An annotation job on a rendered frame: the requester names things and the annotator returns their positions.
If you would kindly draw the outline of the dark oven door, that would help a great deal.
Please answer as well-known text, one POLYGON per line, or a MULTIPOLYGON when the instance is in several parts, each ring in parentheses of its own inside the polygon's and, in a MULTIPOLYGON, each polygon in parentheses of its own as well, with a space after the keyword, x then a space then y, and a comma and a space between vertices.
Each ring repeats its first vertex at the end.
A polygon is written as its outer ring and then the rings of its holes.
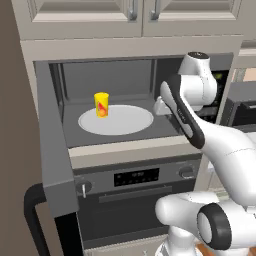
POLYGON ((193 189, 193 181, 180 181, 158 186, 117 190, 110 193, 88 194, 85 198, 79 196, 78 220, 85 247, 90 248, 166 234, 168 227, 161 224, 155 215, 156 201, 166 195, 190 192, 193 189), (163 186, 172 186, 172 192, 99 203, 100 196, 163 186))

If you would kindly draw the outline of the white round turntable plate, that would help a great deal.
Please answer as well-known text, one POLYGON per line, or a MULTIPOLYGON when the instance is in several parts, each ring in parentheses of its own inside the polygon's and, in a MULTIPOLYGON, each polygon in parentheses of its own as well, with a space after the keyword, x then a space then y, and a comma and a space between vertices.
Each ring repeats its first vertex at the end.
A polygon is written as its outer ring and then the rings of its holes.
POLYGON ((110 105, 108 110, 91 109, 83 113, 79 126, 90 133, 106 136, 128 135, 148 128, 154 121, 151 112, 131 105, 110 105))

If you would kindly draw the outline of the yellow cup with orange print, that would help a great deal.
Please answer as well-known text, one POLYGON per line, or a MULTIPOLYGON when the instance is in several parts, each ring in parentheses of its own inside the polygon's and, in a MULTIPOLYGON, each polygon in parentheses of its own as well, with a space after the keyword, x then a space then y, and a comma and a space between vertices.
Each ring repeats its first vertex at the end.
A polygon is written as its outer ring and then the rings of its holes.
POLYGON ((99 118, 105 118, 108 116, 108 100, 109 100, 108 93, 99 92, 94 95, 96 115, 99 118))

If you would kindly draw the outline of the beige cupboard door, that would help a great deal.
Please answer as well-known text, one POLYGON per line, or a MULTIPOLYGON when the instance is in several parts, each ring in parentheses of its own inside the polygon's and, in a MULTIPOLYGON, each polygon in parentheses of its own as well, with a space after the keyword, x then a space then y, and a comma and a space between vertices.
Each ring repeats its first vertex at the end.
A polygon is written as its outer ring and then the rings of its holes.
POLYGON ((144 36, 241 34, 243 0, 161 0, 159 18, 151 20, 154 3, 144 1, 144 36))
POLYGON ((142 34, 143 1, 135 21, 132 0, 11 0, 22 40, 131 38, 142 34))

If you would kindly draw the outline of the steel built-in oven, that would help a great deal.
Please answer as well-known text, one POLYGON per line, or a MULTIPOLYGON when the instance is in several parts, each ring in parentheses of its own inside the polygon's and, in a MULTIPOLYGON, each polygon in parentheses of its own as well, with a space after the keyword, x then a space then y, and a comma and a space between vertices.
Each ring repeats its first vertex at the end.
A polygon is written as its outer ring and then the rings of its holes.
POLYGON ((200 162, 201 156, 196 154, 77 169, 74 171, 75 184, 84 180, 90 181, 93 187, 88 194, 110 193, 180 181, 193 181, 195 186, 200 162), (193 168, 194 179, 183 179, 179 175, 179 170, 184 166, 193 168))

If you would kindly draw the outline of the dark countertop appliance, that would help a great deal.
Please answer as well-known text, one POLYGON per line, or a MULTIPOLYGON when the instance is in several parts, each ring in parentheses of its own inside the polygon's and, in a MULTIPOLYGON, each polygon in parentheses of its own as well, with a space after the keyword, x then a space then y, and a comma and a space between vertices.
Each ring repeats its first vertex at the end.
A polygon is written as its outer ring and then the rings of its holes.
POLYGON ((256 132, 256 81, 231 84, 220 124, 256 132))

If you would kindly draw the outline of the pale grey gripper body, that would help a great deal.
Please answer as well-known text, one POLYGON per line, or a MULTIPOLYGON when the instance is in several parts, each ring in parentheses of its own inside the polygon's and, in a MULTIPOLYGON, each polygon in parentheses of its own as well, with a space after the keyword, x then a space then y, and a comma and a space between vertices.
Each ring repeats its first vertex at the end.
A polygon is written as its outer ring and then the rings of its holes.
POLYGON ((172 114, 171 110, 168 108, 168 106, 162 100, 161 96, 157 97, 157 100, 154 103, 153 110, 154 110, 154 113, 157 116, 164 116, 164 115, 171 115, 172 114))

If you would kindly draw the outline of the round oven knob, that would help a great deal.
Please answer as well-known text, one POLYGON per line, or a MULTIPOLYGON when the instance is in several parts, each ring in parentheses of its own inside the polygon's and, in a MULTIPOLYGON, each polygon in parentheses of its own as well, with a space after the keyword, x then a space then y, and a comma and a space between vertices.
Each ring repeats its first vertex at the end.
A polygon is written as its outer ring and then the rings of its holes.
POLYGON ((184 166, 179 170, 179 175, 183 178, 183 179, 194 179, 195 178, 195 174, 194 174, 194 170, 191 166, 184 166))
POLYGON ((77 194, 85 198, 87 194, 92 190, 92 187, 93 187, 93 184, 90 181, 88 180, 80 181, 76 184, 77 194))

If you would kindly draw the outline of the grey microwave oven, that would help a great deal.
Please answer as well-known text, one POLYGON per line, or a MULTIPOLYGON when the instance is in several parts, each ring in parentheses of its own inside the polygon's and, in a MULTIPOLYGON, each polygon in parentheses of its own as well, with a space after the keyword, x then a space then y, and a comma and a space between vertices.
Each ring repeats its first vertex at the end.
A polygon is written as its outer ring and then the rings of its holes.
POLYGON ((179 70, 183 57, 113 58, 103 60, 45 61, 49 64, 62 129, 68 149, 107 143, 180 136, 170 115, 157 116, 153 106, 160 85, 179 70), (153 123, 128 135, 97 135, 83 130, 79 117, 95 109, 94 95, 109 94, 110 105, 131 105, 152 113, 153 123))

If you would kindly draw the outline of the grey microwave door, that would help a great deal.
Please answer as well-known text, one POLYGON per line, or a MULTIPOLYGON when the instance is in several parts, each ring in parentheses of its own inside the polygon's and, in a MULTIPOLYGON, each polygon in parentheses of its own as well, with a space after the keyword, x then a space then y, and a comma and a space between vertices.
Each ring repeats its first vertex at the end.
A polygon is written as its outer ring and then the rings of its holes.
POLYGON ((49 64, 35 63, 42 182, 63 256, 84 256, 78 198, 49 64))

